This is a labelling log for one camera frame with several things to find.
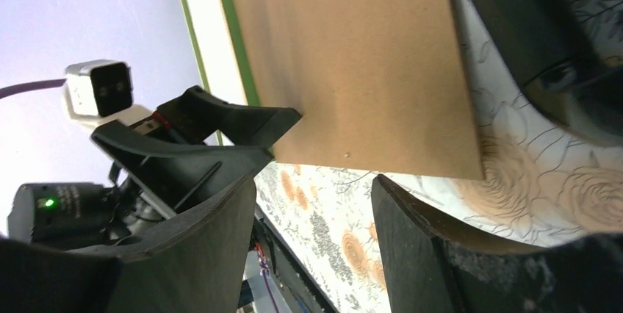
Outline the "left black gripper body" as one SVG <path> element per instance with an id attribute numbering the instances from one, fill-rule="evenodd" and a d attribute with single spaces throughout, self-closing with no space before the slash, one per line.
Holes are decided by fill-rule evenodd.
<path id="1" fill-rule="evenodd" d="M 109 180 L 127 215 L 159 223 L 180 215 L 205 199 L 205 145 L 186 141 L 149 115 L 130 126 L 109 122 Z"/>

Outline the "wooden picture frame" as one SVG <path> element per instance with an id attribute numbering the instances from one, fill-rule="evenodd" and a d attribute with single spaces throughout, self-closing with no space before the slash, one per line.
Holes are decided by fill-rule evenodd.
<path id="1" fill-rule="evenodd" d="M 224 101 L 259 106 L 234 0 L 180 0 L 201 86 Z"/>

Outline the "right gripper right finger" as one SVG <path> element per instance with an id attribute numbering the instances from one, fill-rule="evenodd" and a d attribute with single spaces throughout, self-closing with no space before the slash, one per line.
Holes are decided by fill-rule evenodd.
<path id="1" fill-rule="evenodd" d="M 620 312 L 622 236 L 543 248 L 498 237 L 384 175 L 371 201 L 393 312 Z"/>

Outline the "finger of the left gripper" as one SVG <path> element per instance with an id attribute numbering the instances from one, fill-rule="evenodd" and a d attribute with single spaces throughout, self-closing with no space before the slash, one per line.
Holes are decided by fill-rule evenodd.
<path id="1" fill-rule="evenodd" d="M 272 160 L 258 146 L 189 144 L 154 120 L 97 127 L 91 140 L 132 181 L 142 199 L 165 219 L 216 195 L 237 179 L 255 176 Z"/>
<path id="2" fill-rule="evenodd" d="M 166 126 L 192 144 L 219 131 L 234 145 L 272 147 L 300 119 L 293 108 L 231 104 L 199 86 L 156 108 Z"/>

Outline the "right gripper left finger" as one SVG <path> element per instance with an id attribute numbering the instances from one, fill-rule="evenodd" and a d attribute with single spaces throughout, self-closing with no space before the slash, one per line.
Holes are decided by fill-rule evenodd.
<path id="1" fill-rule="evenodd" d="M 3 312 L 234 312 L 256 186 L 218 194 L 113 245 L 61 251 L 1 241 Z"/>

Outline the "brown backing board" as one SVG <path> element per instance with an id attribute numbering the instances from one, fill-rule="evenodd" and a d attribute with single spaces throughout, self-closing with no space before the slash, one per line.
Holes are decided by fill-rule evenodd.
<path id="1" fill-rule="evenodd" d="M 450 0 L 233 0 L 279 162 L 480 180 Z"/>

